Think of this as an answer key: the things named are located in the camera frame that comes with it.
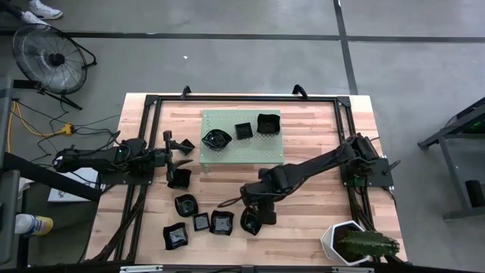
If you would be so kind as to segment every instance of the gray floor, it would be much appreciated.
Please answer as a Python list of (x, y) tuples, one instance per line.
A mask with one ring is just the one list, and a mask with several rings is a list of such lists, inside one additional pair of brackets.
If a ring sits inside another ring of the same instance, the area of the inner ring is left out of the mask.
[[(45, 1), (62, 8), (65, 18), (52, 22), (62, 30), (143, 33), (258, 33), (336, 35), (331, 0), (86, 0)], [(481, 0), (341, 0), (349, 35), (482, 36)], [(5, 15), (2, 22), (15, 25)], [(120, 112), (128, 92), (288, 93), (295, 83), (313, 94), (349, 94), (339, 42), (77, 39), (92, 50), (99, 65), (72, 97), (85, 110), (64, 119), (87, 123)], [(11, 57), (11, 37), (0, 38), (0, 74), (23, 78)], [(485, 271), (485, 218), (444, 223), (444, 212), (459, 209), (458, 198), (437, 147), (422, 152), (416, 143), (439, 130), (451, 117), (485, 95), (485, 44), (349, 44), (358, 92), (371, 96), (384, 151), (402, 164), (393, 171), (399, 222), (408, 258), (416, 265)], [(31, 91), (24, 103), (59, 115), (58, 103)], [(47, 131), (48, 118), (24, 111), (25, 118)], [(98, 127), (116, 129), (116, 118)], [(13, 152), (38, 157), (38, 138), (14, 124)], [(103, 144), (107, 137), (61, 136), (59, 149)], [(53, 148), (44, 143), (50, 152)], [(42, 195), (32, 203), (41, 202)], [(57, 217), (75, 209), (94, 217), (87, 205), (47, 206)], [(89, 222), (69, 225), (33, 246), (31, 261), (77, 261)]]

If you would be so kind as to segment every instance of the yellow cable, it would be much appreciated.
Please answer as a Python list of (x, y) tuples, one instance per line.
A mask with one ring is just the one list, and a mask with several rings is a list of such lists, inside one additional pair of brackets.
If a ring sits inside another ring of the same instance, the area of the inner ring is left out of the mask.
[(20, 121), (22, 121), (22, 124), (25, 126), (25, 128), (28, 129), (29, 132), (31, 132), (32, 134), (36, 135), (36, 136), (41, 136), (41, 137), (51, 137), (55, 134), (58, 134), (58, 133), (63, 133), (64, 130), (59, 130), (55, 133), (37, 133), (37, 132), (34, 132), (32, 129), (30, 129), (30, 126), (27, 125), (25, 123), (25, 121), (23, 120), (23, 116), (22, 116), (22, 110), (20, 110), (20, 105), (18, 105), (18, 103), (14, 102), (14, 104), (17, 106), (17, 110), (18, 110), (18, 115), (20, 117)]
[(22, 124), (25, 126), (26, 129), (28, 129), (29, 132), (36, 136), (41, 136), (41, 137), (51, 137), (56, 134), (61, 134), (65, 133), (68, 136), (71, 136), (74, 133), (74, 127), (70, 123), (66, 123), (62, 129), (55, 133), (37, 133), (34, 132), (32, 129), (30, 129), (30, 126), (27, 125), (27, 123), (23, 120), (22, 116), (22, 110), (20, 110), (20, 105), (17, 102), (13, 102), (14, 106), (12, 107), (10, 117), (8, 118), (8, 129), (7, 129), (7, 152), (11, 152), (11, 145), (10, 145), (10, 136), (11, 136), (11, 127), (12, 127), (12, 121), (14, 117), (15, 110), (18, 111), (18, 116), (20, 117), (20, 121), (22, 121)]
[[(15, 109), (17, 108), (17, 103), (14, 102), (14, 107), (12, 108), (12, 112), (15, 112)], [(8, 129), (7, 129), (7, 152), (11, 151), (10, 148), (10, 132), (12, 128), (12, 118), (14, 117), (14, 114), (10, 113), (10, 118), (8, 119)]]

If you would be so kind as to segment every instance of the metal rack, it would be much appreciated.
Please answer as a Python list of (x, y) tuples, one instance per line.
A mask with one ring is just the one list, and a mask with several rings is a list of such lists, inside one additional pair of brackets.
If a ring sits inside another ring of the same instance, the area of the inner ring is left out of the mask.
[(483, 133), (463, 133), (463, 130), (466, 127), (470, 127), (471, 125), (485, 119), (485, 98), (482, 98), (478, 102), (475, 102), (473, 105), (467, 107), (465, 110), (459, 112), (456, 115), (456, 118), (457, 119), (455, 122), (447, 124), (437, 133), (418, 143), (419, 148), (422, 150), (428, 150), (433, 144), (440, 145), (440, 148), (443, 151), (443, 156), (446, 160), (446, 165), (448, 166), (448, 170), (452, 178), (453, 185), (455, 186), (459, 201), (462, 205), (462, 209), (444, 214), (443, 220), (445, 221), (457, 218), (485, 215), (485, 206), (473, 206), (471, 202), (470, 196), (477, 193), (467, 190), (464, 181), (460, 181), (458, 175), (458, 165), (456, 164), (456, 160), (453, 160), (451, 156), (448, 141), (449, 139), (485, 139), (485, 134)]

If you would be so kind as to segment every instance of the cactus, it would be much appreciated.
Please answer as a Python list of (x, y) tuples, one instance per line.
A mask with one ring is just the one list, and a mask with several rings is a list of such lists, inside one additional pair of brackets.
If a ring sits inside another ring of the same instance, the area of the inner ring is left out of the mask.
[(336, 244), (339, 249), (362, 256), (392, 256), (399, 252), (396, 240), (375, 231), (347, 231)]

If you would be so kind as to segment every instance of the power cord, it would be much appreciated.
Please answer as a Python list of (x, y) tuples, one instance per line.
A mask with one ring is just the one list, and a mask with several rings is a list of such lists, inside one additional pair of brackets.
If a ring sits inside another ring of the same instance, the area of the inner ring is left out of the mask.
[[(37, 130), (32, 124), (30, 124), (29, 122), (27, 122), (25, 120), (25, 118), (23, 118), (23, 115), (22, 115), (22, 110), (20, 108), (20, 106), (23, 105), (25, 106), (26, 108), (36, 112), (36, 113), (39, 113), (41, 115), (44, 115), (48, 118), (51, 118), (51, 120), (49, 121), (49, 126), (51, 127), (51, 130), (52, 130), (52, 133), (41, 133), (39, 130)], [(68, 136), (71, 136), (73, 135), (74, 133), (77, 133), (79, 135), (96, 135), (96, 134), (101, 134), (101, 133), (109, 133), (111, 134), (110, 138), (108, 139), (108, 143), (103, 146), (101, 149), (109, 146), (110, 144), (112, 144), (113, 142), (116, 142), (116, 137), (119, 135), (118, 132), (116, 133), (112, 133), (109, 129), (94, 129), (94, 128), (90, 128), (90, 127), (87, 127), (89, 125), (92, 125), (92, 124), (97, 124), (99, 122), (102, 122), (102, 121), (106, 121), (110, 118), (114, 118), (114, 117), (117, 117), (117, 116), (120, 116), (120, 115), (113, 115), (111, 117), (108, 117), (108, 118), (103, 118), (99, 121), (94, 121), (94, 122), (90, 122), (88, 124), (78, 124), (78, 125), (75, 125), (75, 124), (71, 124), (69, 122), (65, 122), (65, 121), (60, 121), (59, 118), (61, 118), (62, 116), (66, 115), (67, 113), (69, 113), (68, 111), (66, 111), (62, 105), (62, 102), (61, 102), (61, 108), (62, 110), (64, 111), (63, 114), (57, 116), (56, 118), (54, 117), (51, 117), (50, 115), (47, 115), (47, 114), (44, 114), (34, 108), (31, 108), (29, 107), (28, 105), (25, 105), (23, 104), (22, 102), (19, 102), (19, 101), (13, 101), (13, 107), (11, 109), (11, 114), (10, 114), (10, 117), (9, 117), (9, 120), (8, 120), (8, 131), (7, 131), (7, 151), (8, 152), (11, 152), (11, 126), (12, 126), (12, 123), (13, 123), (13, 117), (16, 116), (17, 118), (20, 119), (20, 121), (22, 122), (22, 125), (25, 126), (25, 128), (32, 134), (36, 135), (36, 136), (39, 136), (39, 137), (42, 137), (42, 140), (40, 140), (39, 142), (37, 142), (37, 146), (45, 153), (43, 156), (40, 156), (38, 158), (35, 158), (33, 160), (31, 160), (31, 162), (34, 162), (36, 160), (39, 160), (41, 158), (45, 158), (46, 156), (50, 156), (52, 155), (51, 153), (47, 152), (42, 146), (40, 146), (40, 143), (43, 142), (43, 141), (48, 141), (51, 146), (54, 148), (54, 150), (57, 152), (58, 150), (56, 149), (56, 147), (54, 146), (54, 144), (52, 144), (52, 142), (49, 140), (50, 138), (52, 137), (56, 137), (58, 135), (62, 135), (62, 134), (66, 134)], [(57, 121), (57, 122), (60, 122), (60, 123), (63, 123), (64, 124), (64, 127), (62, 127), (62, 129), (60, 129), (59, 131), (55, 132), (54, 131), (54, 127), (52, 126), (52, 122), (53, 121)], [(95, 130), (96, 132), (94, 133), (81, 133), (79, 132), (79, 130)]]
[[(52, 119), (52, 120), (54, 120), (54, 121), (57, 121), (57, 122), (59, 122), (59, 123), (63, 123), (63, 124), (69, 124), (69, 122), (66, 122), (66, 121), (61, 121), (61, 120), (59, 120), (58, 118), (54, 118), (54, 117), (52, 117), (52, 116), (50, 116), (50, 115), (47, 115), (47, 114), (45, 114), (45, 113), (42, 113), (41, 111), (36, 110), (36, 109), (34, 109), (34, 108), (32, 108), (32, 107), (29, 107), (28, 105), (25, 105), (25, 104), (23, 104), (22, 102), (17, 102), (17, 103), (19, 103), (19, 104), (20, 104), (20, 105), (22, 105), (22, 106), (25, 106), (26, 108), (28, 108), (28, 109), (30, 109), (30, 110), (32, 110), (32, 111), (34, 111), (35, 113), (41, 114), (41, 115), (43, 115), (43, 116), (45, 116), (45, 117), (47, 117), (47, 118), (51, 118), (51, 119)], [(97, 124), (97, 123), (100, 123), (100, 122), (106, 121), (106, 120), (111, 119), (111, 118), (116, 118), (116, 117), (119, 117), (119, 116), (120, 116), (120, 115), (112, 115), (112, 116), (110, 116), (110, 117), (103, 118), (103, 119), (101, 119), (101, 120), (99, 120), (99, 121), (90, 122), (90, 123), (88, 123), (88, 124), (72, 124), (72, 125), (73, 125), (73, 126), (75, 126), (75, 127), (84, 127), (84, 126), (89, 126), (89, 125)]]

